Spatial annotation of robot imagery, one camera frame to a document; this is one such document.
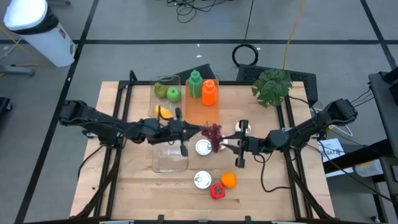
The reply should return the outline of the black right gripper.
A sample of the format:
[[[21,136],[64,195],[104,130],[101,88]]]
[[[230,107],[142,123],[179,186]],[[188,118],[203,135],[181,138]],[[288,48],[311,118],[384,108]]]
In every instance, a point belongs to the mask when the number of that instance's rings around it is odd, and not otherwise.
[[[246,135],[246,130],[248,129],[249,121],[246,119],[239,121],[240,131],[236,131],[234,134],[230,136],[223,136],[223,139],[237,139],[238,146],[233,146],[230,144],[225,144],[226,148],[232,150],[233,154],[238,155],[236,158],[236,167],[244,168],[245,159],[244,153],[251,152],[253,155],[259,154],[264,146],[262,143],[263,139],[251,137]]]

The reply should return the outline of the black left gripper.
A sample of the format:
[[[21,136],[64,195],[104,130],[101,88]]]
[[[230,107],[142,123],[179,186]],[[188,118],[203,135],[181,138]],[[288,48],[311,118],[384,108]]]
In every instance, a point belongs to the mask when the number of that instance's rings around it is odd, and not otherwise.
[[[180,108],[175,109],[175,118],[168,119],[165,126],[157,118],[144,119],[141,124],[141,133],[149,144],[180,141],[180,153],[183,157],[188,156],[188,149],[184,145],[186,139],[194,137],[202,129],[203,126],[182,121]]]

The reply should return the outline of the dark red toy grapes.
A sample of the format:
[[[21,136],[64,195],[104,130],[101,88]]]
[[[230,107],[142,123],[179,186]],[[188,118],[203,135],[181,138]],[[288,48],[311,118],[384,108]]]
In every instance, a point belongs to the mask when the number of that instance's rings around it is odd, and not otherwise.
[[[209,140],[211,150],[214,153],[218,153],[221,147],[221,142],[223,141],[221,125],[213,123],[212,125],[202,126],[201,135]]]

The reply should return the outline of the yellow banana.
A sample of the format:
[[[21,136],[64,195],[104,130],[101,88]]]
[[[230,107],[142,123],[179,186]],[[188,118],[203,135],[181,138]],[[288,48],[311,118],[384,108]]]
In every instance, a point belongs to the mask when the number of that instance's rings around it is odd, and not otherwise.
[[[154,108],[154,116],[156,118],[171,119],[173,118],[172,112],[163,106],[156,105]]]

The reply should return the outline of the toy orange fruit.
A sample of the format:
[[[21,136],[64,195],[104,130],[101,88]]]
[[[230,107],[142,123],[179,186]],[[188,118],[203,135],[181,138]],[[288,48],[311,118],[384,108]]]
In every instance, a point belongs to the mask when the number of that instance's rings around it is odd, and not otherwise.
[[[226,188],[235,188],[237,184],[236,174],[234,172],[225,172],[221,177],[220,181],[222,185]]]

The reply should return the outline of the green toy apple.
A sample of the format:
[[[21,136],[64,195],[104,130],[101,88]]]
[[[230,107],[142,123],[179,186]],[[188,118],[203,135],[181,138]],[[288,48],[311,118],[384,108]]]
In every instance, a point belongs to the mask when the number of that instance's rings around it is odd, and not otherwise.
[[[171,103],[178,103],[181,99],[181,91],[179,88],[171,87],[167,90],[166,96]]]

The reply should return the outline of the orange plastic bottle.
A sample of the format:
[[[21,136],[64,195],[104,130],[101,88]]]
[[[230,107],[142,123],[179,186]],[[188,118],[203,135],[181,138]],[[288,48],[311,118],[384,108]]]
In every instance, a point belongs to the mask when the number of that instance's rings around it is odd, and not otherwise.
[[[215,104],[216,91],[215,82],[213,80],[205,80],[202,86],[202,103],[206,106]]]

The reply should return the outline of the green plastic bottle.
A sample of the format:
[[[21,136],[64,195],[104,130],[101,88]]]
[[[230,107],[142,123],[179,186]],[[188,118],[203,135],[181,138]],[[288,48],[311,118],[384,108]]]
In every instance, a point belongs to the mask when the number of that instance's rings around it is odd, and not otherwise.
[[[203,85],[203,79],[200,75],[200,72],[197,70],[193,70],[190,74],[190,78],[188,79],[190,94],[196,99],[201,97],[201,88]]]

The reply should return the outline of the green label tuna can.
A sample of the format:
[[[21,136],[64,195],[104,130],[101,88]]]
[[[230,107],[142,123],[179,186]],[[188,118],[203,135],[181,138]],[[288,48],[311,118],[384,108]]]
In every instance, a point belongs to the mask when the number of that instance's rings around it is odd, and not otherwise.
[[[195,174],[193,181],[197,188],[207,189],[212,183],[212,178],[207,171],[201,170]]]

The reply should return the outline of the green toy pear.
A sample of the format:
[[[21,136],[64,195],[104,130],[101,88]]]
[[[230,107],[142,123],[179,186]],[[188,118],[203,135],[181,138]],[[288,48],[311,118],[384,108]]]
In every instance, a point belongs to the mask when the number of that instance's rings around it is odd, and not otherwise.
[[[168,87],[159,82],[156,82],[154,85],[154,93],[158,98],[166,98],[167,97]]]

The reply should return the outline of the red toy bell pepper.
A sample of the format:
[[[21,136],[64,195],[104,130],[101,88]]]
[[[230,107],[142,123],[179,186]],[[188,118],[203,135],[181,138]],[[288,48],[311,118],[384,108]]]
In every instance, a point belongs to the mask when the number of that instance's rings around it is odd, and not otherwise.
[[[210,195],[213,199],[223,198],[225,196],[224,186],[221,183],[213,184],[210,187]]]

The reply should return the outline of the white printed paper sheet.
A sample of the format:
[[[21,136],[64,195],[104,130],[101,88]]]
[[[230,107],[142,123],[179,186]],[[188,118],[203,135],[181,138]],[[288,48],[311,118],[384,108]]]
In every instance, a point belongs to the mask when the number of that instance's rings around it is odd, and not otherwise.
[[[326,139],[318,141],[318,149],[322,154],[322,162],[325,163],[329,161],[329,159],[335,159],[337,157],[345,155],[345,151],[343,150],[339,140],[337,138],[334,139]],[[335,177],[339,175],[344,175],[345,172],[353,173],[353,169],[351,167],[344,169],[344,171],[334,171],[326,174],[326,178]]]

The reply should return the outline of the white plastic container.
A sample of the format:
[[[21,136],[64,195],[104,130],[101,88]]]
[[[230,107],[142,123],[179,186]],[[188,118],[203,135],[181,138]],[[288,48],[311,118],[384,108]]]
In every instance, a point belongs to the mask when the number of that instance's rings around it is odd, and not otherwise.
[[[383,170],[379,159],[358,164],[355,166],[355,172],[361,177],[372,177],[382,175]]]

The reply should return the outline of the white trash bin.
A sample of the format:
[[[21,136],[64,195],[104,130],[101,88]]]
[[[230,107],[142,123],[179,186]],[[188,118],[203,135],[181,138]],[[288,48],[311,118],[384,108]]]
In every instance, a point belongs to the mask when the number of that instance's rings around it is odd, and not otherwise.
[[[75,61],[76,47],[47,0],[11,0],[3,22],[57,67]]]

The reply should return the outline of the black floor caster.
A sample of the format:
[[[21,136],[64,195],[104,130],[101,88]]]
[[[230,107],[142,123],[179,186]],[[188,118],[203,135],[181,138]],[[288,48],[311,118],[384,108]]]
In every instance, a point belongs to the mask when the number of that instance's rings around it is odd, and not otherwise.
[[[0,113],[9,112],[12,109],[11,100],[6,97],[0,97]]]

